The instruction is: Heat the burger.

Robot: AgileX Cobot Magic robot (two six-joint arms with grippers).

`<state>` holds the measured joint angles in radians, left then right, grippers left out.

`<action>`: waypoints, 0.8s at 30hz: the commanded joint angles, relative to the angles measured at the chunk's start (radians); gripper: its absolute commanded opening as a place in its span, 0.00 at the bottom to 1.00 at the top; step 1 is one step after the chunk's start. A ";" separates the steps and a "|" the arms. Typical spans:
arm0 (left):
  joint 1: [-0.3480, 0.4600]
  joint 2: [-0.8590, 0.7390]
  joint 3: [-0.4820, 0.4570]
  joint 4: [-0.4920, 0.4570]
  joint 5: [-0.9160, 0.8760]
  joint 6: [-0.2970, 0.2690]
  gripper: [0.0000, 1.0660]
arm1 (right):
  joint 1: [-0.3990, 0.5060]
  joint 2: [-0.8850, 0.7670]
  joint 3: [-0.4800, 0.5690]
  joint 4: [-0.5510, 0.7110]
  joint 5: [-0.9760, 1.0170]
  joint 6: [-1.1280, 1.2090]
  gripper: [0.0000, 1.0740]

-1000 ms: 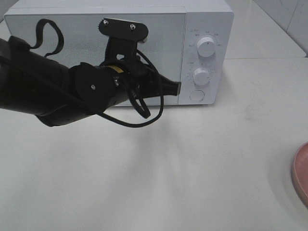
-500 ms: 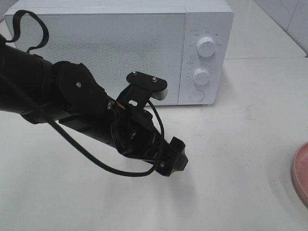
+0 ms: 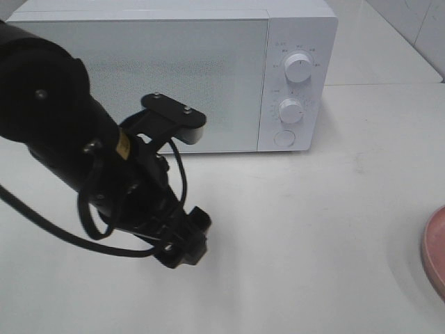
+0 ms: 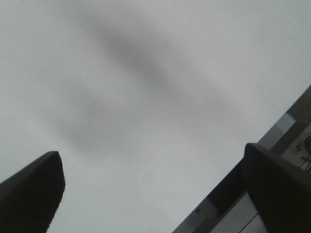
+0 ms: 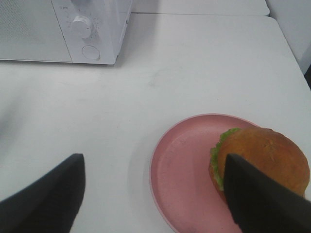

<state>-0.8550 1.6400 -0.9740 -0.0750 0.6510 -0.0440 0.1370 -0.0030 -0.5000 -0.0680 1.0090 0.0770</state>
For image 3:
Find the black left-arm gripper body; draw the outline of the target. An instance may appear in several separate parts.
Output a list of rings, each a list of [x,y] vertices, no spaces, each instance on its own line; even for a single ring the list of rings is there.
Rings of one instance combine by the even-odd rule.
[[[180,211],[168,185],[168,165],[157,154],[170,139],[138,133],[144,110],[117,125],[102,109],[89,111],[86,153],[91,165],[86,175],[86,204],[94,205],[107,228],[100,231],[90,213],[86,233],[94,239],[115,229],[150,234]]]

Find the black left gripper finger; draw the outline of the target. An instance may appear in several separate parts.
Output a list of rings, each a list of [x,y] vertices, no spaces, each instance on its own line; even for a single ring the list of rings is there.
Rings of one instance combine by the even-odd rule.
[[[181,264],[194,266],[207,252],[207,234],[197,231],[184,242],[169,243],[154,257],[165,267],[176,269]]]
[[[187,219],[193,232],[200,232],[204,236],[207,236],[211,227],[211,218],[205,211],[199,207],[194,207],[187,214]]]

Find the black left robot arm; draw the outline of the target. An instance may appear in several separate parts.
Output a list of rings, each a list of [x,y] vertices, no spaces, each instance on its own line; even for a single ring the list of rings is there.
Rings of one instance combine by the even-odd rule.
[[[168,183],[160,154],[175,141],[199,141],[206,116],[152,93],[142,110],[116,123],[90,93],[85,65],[57,44],[1,24],[1,136],[77,194],[86,239],[56,226],[7,189],[1,199],[59,239],[118,257],[155,257],[168,268],[197,264],[207,251],[209,215],[184,211],[186,194]]]

